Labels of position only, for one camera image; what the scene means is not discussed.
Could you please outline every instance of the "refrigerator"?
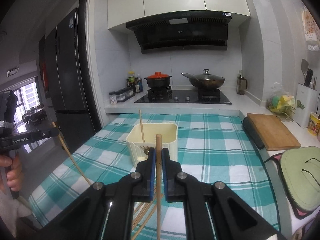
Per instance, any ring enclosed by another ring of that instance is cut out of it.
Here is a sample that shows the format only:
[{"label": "refrigerator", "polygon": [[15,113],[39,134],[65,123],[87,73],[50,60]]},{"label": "refrigerator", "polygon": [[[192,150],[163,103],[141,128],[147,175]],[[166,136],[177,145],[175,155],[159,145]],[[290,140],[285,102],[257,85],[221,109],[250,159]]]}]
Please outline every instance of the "refrigerator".
[{"label": "refrigerator", "polygon": [[97,132],[82,83],[77,16],[75,8],[45,38],[49,93],[58,126],[72,153]]}]

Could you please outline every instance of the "range hood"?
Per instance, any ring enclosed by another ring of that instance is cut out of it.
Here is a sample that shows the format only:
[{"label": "range hood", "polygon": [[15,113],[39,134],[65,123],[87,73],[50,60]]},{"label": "range hood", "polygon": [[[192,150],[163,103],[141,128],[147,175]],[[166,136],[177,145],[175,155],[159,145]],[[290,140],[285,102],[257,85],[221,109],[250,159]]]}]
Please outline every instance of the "range hood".
[{"label": "range hood", "polygon": [[230,13],[180,11],[143,17],[126,23],[134,31],[142,54],[174,49],[227,50]]}]

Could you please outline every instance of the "black stovetop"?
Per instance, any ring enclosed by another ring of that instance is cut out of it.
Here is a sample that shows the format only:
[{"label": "black stovetop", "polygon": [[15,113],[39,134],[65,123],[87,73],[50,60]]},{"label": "black stovetop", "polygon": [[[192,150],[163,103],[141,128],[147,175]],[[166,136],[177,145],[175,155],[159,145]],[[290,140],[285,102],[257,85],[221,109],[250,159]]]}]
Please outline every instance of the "black stovetop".
[{"label": "black stovetop", "polygon": [[184,103],[184,104],[221,104],[221,105],[231,105],[230,100],[220,91],[220,96],[217,97],[198,97],[197,90],[172,90],[166,95],[154,96],[153,91],[149,90],[148,95],[135,101],[135,103]]}]

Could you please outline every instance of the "plaid tablecloth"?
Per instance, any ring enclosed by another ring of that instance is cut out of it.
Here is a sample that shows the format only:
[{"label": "plaid tablecloth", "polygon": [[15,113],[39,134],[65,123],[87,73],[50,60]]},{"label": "plaid tablecloth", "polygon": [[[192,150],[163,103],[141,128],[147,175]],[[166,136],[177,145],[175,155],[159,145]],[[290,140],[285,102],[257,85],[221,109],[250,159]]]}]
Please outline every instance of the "plaid tablecloth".
[{"label": "plaid tablecloth", "polygon": [[[176,123],[178,162],[181,163],[182,170],[199,181],[225,182],[279,230],[270,181],[258,151],[244,133],[238,117],[143,114],[142,118],[144,123]],[[92,182],[117,182],[135,170],[125,139],[138,123],[138,114],[121,114],[73,153],[77,164]],[[30,196],[33,214],[42,225],[47,224],[88,186],[73,163],[67,159]],[[169,204],[164,198],[161,204],[161,238],[185,239],[183,204]],[[151,238],[156,239],[156,212],[137,237]]]}]

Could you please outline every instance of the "bamboo skewer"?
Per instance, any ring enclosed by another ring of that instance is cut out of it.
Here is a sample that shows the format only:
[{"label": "bamboo skewer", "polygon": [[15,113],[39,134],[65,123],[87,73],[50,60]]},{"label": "bamboo skewer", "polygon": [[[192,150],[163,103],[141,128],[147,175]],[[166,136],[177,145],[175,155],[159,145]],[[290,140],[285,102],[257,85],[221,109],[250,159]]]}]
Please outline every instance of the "bamboo skewer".
[{"label": "bamboo skewer", "polygon": [[161,149],[162,136],[156,135],[156,196],[157,196],[157,239],[160,240],[161,233]]},{"label": "bamboo skewer", "polygon": [[135,219],[132,222],[132,230],[138,225],[138,223],[141,221],[143,216],[147,213],[151,205],[156,199],[156,195],[153,196],[153,200],[150,203],[146,203],[146,205],[143,206],[142,210],[139,212],[139,214],[135,217]]},{"label": "bamboo skewer", "polygon": [[[52,122],[52,125],[57,128],[55,122]],[[84,179],[87,181],[87,183],[88,183],[89,185],[92,185],[92,183],[91,183],[91,182],[89,181],[89,179],[84,175],[84,173],[82,172],[82,170],[80,169],[80,167],[78,166],[78,164],[75,162],[75,160],[74,160],[73,157],[71,156],[71,153],[69,152],[69,150],[68,150],[66,144],[64,143],[64,141],[63,141],[63,139],[62,139],[62,137],[61,137],[60,134],[58,134],[58,137],[59,137],[59,140],[60,140],[60,142],[61,142],[61,144],[62,144],[62,147],[64,148],[64,150],[65,150],[65,151],[67,152],[67,154],[69,155],[69,158],[71,159],[71,161],[73,162],[73,164],[75,165],[75,167],[77,168],[77,170],[80,172],[80,174],[82,175],[82,177],[84,177]]]},{"label": "bamboo skewer", "polygon": [[[161,203],[162,197],[163,197],[163,194],[161,194],[161,197],[159,198],[160,201],[158,201],[158,199],[157,199],[157,204],[158,204],[158,202]],[[142,223],[141,227],[140,227],[140,228],[138,229],[138,231],[134,234],[134,236],[131,238],[131,240],[135,240],[135,239],[136,239],[136,237],[138,236],[138,234],[141,232],[141,230],[144,228],[144,226],[147,224],[147,222],[148,222],[149,219],[151,218],[152,214],[155,212],[157,206],[158,206],[158,205],[155,205],[155,206],[153,207],[153,209],[151,210],[151,212],[150,212],[149,215],[147,216],[146,220]]]},{"label": "bamboo skewer", "polygon": [[144,142],[144,133],[143,133],[143,125],[142,125],[142,117],[141,117],[141,110],[140,109],[139,109],[139,117],[140,117],[140,128],[141,128],[142,142]]},{"label": "bamboo skewer", "polygon": [[[156,187],[153,189],[153,195],[156,194]],[[133,214],[137,213],[137,211],[142,207],[143,204],[147,204],[147,203],[143,203],[141,202],[133,211]]]}]

